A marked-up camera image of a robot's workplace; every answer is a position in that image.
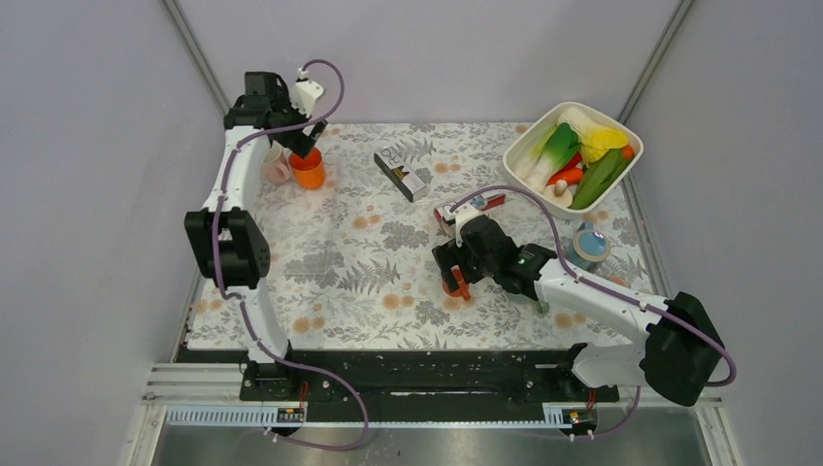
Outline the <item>orange enamel mug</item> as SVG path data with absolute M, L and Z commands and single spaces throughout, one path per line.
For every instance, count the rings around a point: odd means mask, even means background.
M 293 178 L 300 187 L 317 189 L 324 185 L 326 173 L 322 153 L 319 149 L 312 148 L 304 157 L 292 152 L 289 155 L 288 163 Z

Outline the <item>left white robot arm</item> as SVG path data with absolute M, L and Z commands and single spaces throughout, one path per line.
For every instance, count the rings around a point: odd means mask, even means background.
M 291 361 L 291 344 L 269 296 L 271 250 L 250 207 L 260 188 L 271 150 L 305 157 L 325 130 L 327 117 L 313 109 L 324 93 L 301 68 L 296 81 L 274 72 L 244 76 L 245 91 L 223 118 L 224 153 L 207 200 L 185 214 L 183 226 L 202 277 L 236 305 L 245 331 L 250 384 L 263 380 L 279 399 L 295 395 L 301 364 Z

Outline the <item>green ceramic mug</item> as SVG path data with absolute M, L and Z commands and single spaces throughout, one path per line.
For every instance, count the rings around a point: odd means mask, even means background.
M 518 309 L 524 312 L 535 314 L 538 316 L 545 316 L 550 312 L 550 306 L 540 300 L 533 300 L 528 296 L 521 294 L 508 294 L 509 300 Z

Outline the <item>small orange cup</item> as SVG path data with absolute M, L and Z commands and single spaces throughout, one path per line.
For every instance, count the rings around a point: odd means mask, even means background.
M 454 267 L 449 272 L 449 279 L 443 279 L 443 290 L 447 296 L 461 298 L 464 301 L 471 299 L 469 285 L 465 282 L 461 270 Z

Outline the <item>pink mug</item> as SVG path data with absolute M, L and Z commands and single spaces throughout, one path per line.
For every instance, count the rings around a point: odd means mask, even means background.
M 275 185 L 291 179 L 291 171 L 282 148 L 272 147 L 267 152 L 261 165 L 261 177 Z

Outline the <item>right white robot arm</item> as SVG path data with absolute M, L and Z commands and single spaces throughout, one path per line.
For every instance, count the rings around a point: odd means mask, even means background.
M 696 404 L 725 349 L 704 306 L 636 292 L 580 269 L 555 251 L 517 245 L 486 215 L 432 250 L 450 292 L 490 279 L 504 291 L 584 314 L 626 338 L 622 346 L 577 344 L 556 375 L 558 390 L 579 400 L 593 388 L 645 384 L 670 402 Z

